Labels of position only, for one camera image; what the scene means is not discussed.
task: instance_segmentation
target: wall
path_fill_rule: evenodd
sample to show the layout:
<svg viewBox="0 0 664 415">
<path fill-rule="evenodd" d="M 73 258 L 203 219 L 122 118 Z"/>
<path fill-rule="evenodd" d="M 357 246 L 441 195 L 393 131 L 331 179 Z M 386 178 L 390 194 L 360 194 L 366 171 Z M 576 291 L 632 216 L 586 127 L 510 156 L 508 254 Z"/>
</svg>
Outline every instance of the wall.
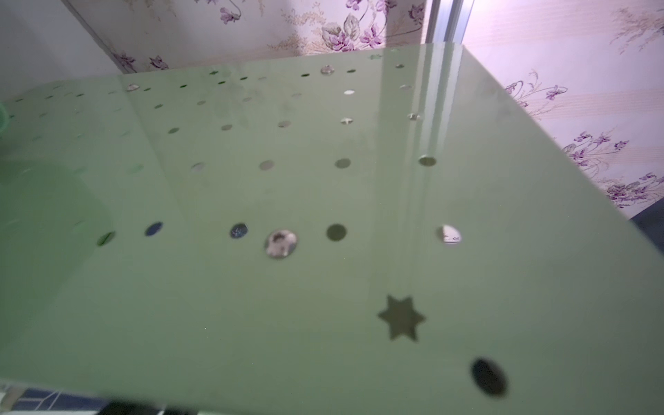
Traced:
<svg viewBox="0 0 664 415">
<path fill-rule="evenodd" d="M 463 43 L 625 216 L 664 197 L 662 0 L 475 0 Z"/>
<path fill-rule="evenodd" d="M 0 100 L 55 80 L 120 73 L 59 0 L 0 0 Z"/>
</svg>

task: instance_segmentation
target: green glass tabletop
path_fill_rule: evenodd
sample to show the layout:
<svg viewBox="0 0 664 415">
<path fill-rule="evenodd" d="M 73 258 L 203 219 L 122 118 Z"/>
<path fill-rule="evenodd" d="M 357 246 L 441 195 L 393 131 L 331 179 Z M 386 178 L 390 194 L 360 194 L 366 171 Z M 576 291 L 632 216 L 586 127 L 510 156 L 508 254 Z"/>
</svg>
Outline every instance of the green glass tabletop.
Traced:
<svg viewBox="0 0 664 415">
<path fill-rule="evenodd" d="M 239 414 L 660 411 L 664 260 L 461 46 L 5 106 L 0 378 Z"/>
</svg>

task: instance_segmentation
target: purple flower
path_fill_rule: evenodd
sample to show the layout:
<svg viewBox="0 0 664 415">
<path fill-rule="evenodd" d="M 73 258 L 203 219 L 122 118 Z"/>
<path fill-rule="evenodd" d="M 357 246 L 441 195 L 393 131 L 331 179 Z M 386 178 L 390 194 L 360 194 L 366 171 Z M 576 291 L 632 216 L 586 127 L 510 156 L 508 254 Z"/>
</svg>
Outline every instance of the purple flower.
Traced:
<svg viewBox="0 0 664 415">
<path fill-rule="evenodd" d="M 136 62 L 136 59 L 132 58 L 131 56 L 127 56 L 125 52 L 122 52 L 122 54 L 113 53 L 113 56 L 124 68 L 136 72 L 136 69 L 134 69 L 132 65 L 134 62 Z"/>
<path fill-rule="evenodd" d="M 553 88 L 546 91 L 546 98 L 547 100 L 553 101 L 556 95 L 564 94 L 565 92 L 567 92 L 567 88 L 565 88 L 564 86 L 559 88 L 558 85 L 554 85 Z"/>
<path fill-rule="evenodd" d="M 617 143 L 614 144 L 614 147 L 615 147 L 616 150 L 620 151 L 620 150 L 622 150 L 623 148 L 625 148 L 625 146 L 627 145 L 627 143 L 629 143 L 629 140 L 627 140 L 627 141 L 619 141 L 619 142 L 617 142 Z"/>
<path fill-rule="evenodd" d="M 221 19 L 224 21 L 224 24 L 227 25 L 228 22 L 235 22 L 237 20 L 240 20 L 240 15 L 237 13 L 233 13 L 232 11 L 228 10 L 226 7 L 221 8 Z"/>
<path fill-rule="evenodd" d="M 365 30 L 364 36 L 360 36 L 360 42 L 367 43 L 372 49 L 377 48 L 382 43 L 376 25 L 371 25 L 370 30 Z"/>
<path fill-rule="evenodd" d="M 605 143 L 607 141 L 611 141 L 611 139 L 609 137 L 607 137 L 606 135 L 604 135 L 604 133 L 601 133 L 600 136 L 597 137 L 597 139 L 593 142 L 595 144 L 602 144 L 602 143 Z"/>
<path fill-rule="evenodd" d="M 360 2 L 362 0 L 346 0 L 346 7 L 347 8 L 353 8 L 353 10 L 359 10 L 360 9 Z"/>
<path fill-rule="evenodd" d="M 408 16 L 413 19 L 416 25 L 421 25 L 424 20 L 424 3 L 419 6 L 413 5 L 408 11 Z"/>
<path fill-rule="evenodd" d="M 505 90 L 507 91 L 507 93 L 510 94 L 510 95 L 512 94 L 512 92 L 514 92 L 515 89 L 517 89 L 517 83 L 516 83 L 516 82 L 511 83 L 510 85 L 508 85 L 508 86 L 505 88 Z"/>
<path fill-rule="evenodd" d="M 378 3 L 376 3 L 376 11 L 382 11 L 383 14 L 387 16 L 387 13 L 390 12 L 390 9 L 393 9 L 396 7 L 396 1 L 395 0 L 378 0 Z"/>
<path fill-rule="evenodd" d="M 157 69 L 164 70 L 168 69 L 168 65 L 161 59 L 161 56 L 157 55 L 154 58 L 150 58 L 150 65 L 154 66 Z"/>
<path fill-rule="evenodd" d="M 581 141 L 584 141 L 586 138 L 592 138 L 592 135 L 588 134 L 587 131 L 584 131 L 581 134 L 579 134 L 579 136 L 577 138 L 575 138 L 574 140 L 581 142 Z"/>
</svg>

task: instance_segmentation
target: glass surface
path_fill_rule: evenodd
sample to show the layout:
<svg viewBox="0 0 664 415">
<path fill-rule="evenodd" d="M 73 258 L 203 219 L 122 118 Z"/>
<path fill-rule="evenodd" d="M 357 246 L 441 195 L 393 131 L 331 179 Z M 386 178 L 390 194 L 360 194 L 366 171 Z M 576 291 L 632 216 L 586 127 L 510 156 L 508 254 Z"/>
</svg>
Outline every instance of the glass surface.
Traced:
<svg viewBox="0 0 664 415">
<path fill-rule="evenodd" d="M 460 46 L 20 98 L 0 377 L 247 414 L 659 409 L 664 260 Z"/>
</svg>

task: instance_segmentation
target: green object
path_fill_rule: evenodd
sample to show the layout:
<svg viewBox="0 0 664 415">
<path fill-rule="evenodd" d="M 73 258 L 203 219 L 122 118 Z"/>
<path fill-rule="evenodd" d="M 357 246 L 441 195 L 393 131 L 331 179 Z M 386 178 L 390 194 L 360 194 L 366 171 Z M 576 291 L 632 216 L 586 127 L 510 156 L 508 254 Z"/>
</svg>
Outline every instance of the green object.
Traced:
<svg viewBox="0 0 664 415">
<path fill-rule="evenodd" d="M 662 256 L 462 47 L 374 53 L 8 103 L 0 378 L 238 414 L 658 413 Z"/>
<path fill-rule="evenodd" d="M 7 110 L 0 102 L 0 133 L 5 131 L 5 128 L 9 125 L 9 114 Z"/>
</svg>

